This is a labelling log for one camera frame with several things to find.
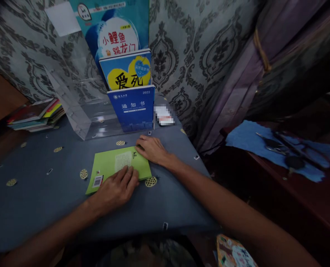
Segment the yellow heart graphic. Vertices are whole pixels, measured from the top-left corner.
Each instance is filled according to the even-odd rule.
[[[126,89],[149,84],[151,73],[150,71],[143,77],[138,77],[135,72],[135,63],[140,60],[143,65],[149,65],[150,62],[146,57],[137,56],[128,66],[128,72],[123,69],[113,69],[107,75],[108,85],[111,90]]]

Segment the wallpaper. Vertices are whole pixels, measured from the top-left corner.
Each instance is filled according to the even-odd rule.
[[[44,70],[54,69],[79,101],[105,94],[81,32],[59,37],[44,9],[62,0],[0,1],[0,74],[31,102],[54,95]],[[264,1],[150,1],[152,80],[188,135],[251,35]],[[92,88],[80,83],[92,81]]]

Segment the barcode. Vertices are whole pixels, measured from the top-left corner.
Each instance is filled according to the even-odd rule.
[[[94,188],[94,187],[99,187],[99,186],[102,184],[102,180],[103,180],[103,175],[101,175],[101,176],[96,176],[96,177],[95,177],[95,180],[93,181],[93,186],[92,186],[92,188]]]

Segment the green book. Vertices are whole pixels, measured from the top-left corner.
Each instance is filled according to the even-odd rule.
[[[86,195],[96,192],[102,182],[125,165],[133,166],[138,170],[139,180],[151,177],[149,161],[140,155],[133,146],[96,153]]]

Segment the blue table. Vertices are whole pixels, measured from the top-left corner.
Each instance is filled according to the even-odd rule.
[[[89,180],[82,180],[80,171],[86,169],[91,174],[95,153],[133,146],[140,134],[148,134],[143,131],[82,141],[66,117],[59,125],[59,129],[32,134],[26,147],[16,148],[1,162],[0,251],[15,248],[87,199]],[[157,125],[152,136],[159,138],[169,152],[209,176],[201,159],[194,159],[197,152],[181,128],[176,118],[174,126]],[[128,143],[117,146],[121,140]],[[60,146],[64,148],[54,153]],[[180,233],[217,228],[207,211],[169,171],[153,163],[150,169],[158,177],[154,187],[148,188],[141,182],[125,206],[84,230],[78,240],[161,232],[164,222],[168,223],[168,230]],[[12,178],[18,183],[6,186]]]

